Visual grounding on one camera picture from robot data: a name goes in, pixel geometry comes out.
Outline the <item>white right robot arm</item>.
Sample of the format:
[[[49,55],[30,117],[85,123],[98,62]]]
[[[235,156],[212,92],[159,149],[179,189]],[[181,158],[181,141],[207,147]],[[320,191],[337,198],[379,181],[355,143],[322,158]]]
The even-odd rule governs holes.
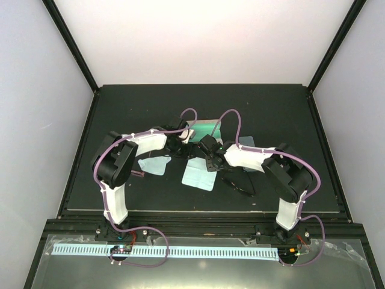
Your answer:
[[[220,143],[211,135],[204,136],[198,147],[205,155],[209,172],[242,167],[263,172],[279,196],[279,210],[273,234],[277,241],[286,243],[295,236],[295,226],[301,219],[301,210],[309,188],[321,180],[316,170],[298,156],[290,146],[256,148],[227,141]]]

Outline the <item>beige glasses case green lining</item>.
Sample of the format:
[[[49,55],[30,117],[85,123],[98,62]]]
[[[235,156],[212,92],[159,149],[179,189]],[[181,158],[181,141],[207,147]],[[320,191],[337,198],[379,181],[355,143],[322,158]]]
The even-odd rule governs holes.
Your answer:
[[[212,135],[215,139],[221,139],[221,122],[218,119],[211,120],[197,120],[191,126],[194,131],[192,137],[189,139],[190,143],[198,143],[205,135]]]

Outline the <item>light blue cleaning cloth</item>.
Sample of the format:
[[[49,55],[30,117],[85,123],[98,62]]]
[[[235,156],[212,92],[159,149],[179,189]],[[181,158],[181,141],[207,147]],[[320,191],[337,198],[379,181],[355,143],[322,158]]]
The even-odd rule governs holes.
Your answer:
[[[212,191],[216,176],[217,172],[209,172],[207,170],[205,159],[192,158],[186,164],[182,184],[205,191]]]

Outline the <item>pink sunglasses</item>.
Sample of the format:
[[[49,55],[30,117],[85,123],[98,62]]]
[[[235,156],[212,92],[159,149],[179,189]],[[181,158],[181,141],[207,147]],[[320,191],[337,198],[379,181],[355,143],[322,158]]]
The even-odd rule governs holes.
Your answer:
[[[139,177],[144,177],[145,173],[144,172],[139,172],[136,170],[131,170],[131,174]]]

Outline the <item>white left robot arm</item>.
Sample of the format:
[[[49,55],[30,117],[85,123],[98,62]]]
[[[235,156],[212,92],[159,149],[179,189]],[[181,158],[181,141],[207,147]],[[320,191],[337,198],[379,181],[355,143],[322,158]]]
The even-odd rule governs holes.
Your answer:
[[[92,161],[94,181],[103,197],[104,216],[111,223],[108,233],[115,240],[128,236],[129,225],[125,201],[125,184],[131,175],[136,157],[167,150],[179,152],[195,134],[192,125],[181,117],[170,124],[156,126],[144,132],[119,134],[107,133]]]

